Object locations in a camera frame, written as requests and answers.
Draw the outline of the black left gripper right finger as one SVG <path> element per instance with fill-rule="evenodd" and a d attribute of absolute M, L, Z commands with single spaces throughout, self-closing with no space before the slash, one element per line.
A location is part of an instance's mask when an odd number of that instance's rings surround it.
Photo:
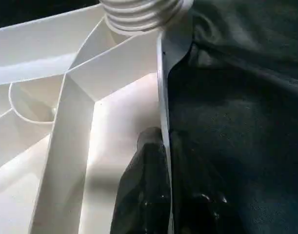
<path fill-rule="evenodd" d="M 215 167 L 184 132 L 169 135 L 172 160 L 174 232 L 236 234 L 238 213 Z"/>

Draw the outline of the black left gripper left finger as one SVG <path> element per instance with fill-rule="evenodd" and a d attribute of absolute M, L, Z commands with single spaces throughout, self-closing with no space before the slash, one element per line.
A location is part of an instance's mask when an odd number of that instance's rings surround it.
<path fill-rule="evenodd" d="M 137 149 L 118 186 L 112 234 L 166 234 L 171 185 L 161 129 L 140 133 Z"/>

